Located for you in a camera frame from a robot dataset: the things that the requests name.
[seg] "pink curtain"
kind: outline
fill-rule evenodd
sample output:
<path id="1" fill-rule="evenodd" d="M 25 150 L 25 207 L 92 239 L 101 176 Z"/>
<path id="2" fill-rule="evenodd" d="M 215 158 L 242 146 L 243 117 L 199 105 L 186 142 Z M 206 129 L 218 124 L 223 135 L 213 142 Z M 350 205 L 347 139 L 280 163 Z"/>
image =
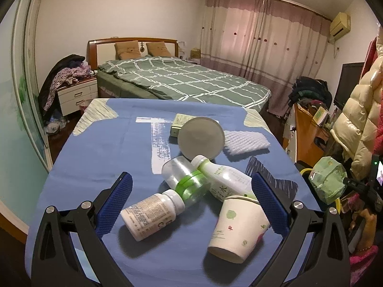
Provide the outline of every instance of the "pink curtain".
<path id="1" fill-rule="evenodd" d="M 269 112 L 283 116 L 296 79 L 318 73 L 329 27 L 279 0 L 206 0 L 201 64 L 266 86 Z"/>

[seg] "paper cup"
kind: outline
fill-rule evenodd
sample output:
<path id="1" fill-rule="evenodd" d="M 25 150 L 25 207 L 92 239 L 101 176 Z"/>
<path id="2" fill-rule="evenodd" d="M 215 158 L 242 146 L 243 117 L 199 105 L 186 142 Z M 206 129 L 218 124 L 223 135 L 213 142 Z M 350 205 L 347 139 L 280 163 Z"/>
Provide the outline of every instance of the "paper cup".
<path id="1" fill-rule="evenodd" d="M 269 226 L 257 200 L 229 196 L 223 202 L 208 252 L 232 263 L 243 263 Z"/>

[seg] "black monitor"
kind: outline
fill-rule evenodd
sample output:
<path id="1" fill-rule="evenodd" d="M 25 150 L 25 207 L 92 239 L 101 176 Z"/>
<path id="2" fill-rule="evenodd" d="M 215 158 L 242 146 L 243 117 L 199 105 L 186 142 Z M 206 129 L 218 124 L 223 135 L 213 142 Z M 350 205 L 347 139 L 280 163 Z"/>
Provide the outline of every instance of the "black monitor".
<path id="1" fill-rule="evenodd" d="M 352 90 L 359 83 L 364 63 L 345 63 L 342 67 L 338 89 L 334 97 L 334 105 L 343 110 L 350 98 Z"/>

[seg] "plastic bottle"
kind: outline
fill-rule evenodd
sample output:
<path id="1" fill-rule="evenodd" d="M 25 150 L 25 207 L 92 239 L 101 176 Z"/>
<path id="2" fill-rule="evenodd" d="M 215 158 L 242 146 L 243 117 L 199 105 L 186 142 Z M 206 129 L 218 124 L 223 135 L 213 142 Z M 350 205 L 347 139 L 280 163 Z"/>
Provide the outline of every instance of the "plastic bottle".
<path id="1" fill-rule="evenodd" d="M 184 156 L 167 161 L 162 167 L 162 176 L 180 195 L 186 207 L 198 202 L 210 188 L 206 177 Z"/>
<path id="2" fill-rule="evenodd" d="M 203 155 L 197 155 L 191 164 L 210 181 L 210 192 L 221 202 L 228 196 L 242 195 L 256 199 L 251 189 L 251 177 L 230 166 L 212 163 Z"/>
<path id="3" fill-rule="evenodd" d="M 173 222 L 184 210 L 182 198 L 167 190 L 123 209 L 121 216 L 135 240 L 140 241 Z"/>

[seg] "orange cushion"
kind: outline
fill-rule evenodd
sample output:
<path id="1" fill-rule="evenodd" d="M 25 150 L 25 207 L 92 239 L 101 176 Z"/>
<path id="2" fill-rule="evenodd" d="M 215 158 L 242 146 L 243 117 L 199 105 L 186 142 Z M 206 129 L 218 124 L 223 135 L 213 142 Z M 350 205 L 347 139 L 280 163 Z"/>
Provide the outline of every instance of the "orange cushion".
<path id="1" fill-rule="evenodd" d="M 152 56 L 172 57 L 165 42 L 150 42 L 146 44 L 147 52 Z"/>
<path id="2" fill-rule="evenodd" d="M 138 41 L 117 42 L 114 44 L 119 59 L 141 58 L 140 47 Z"/>

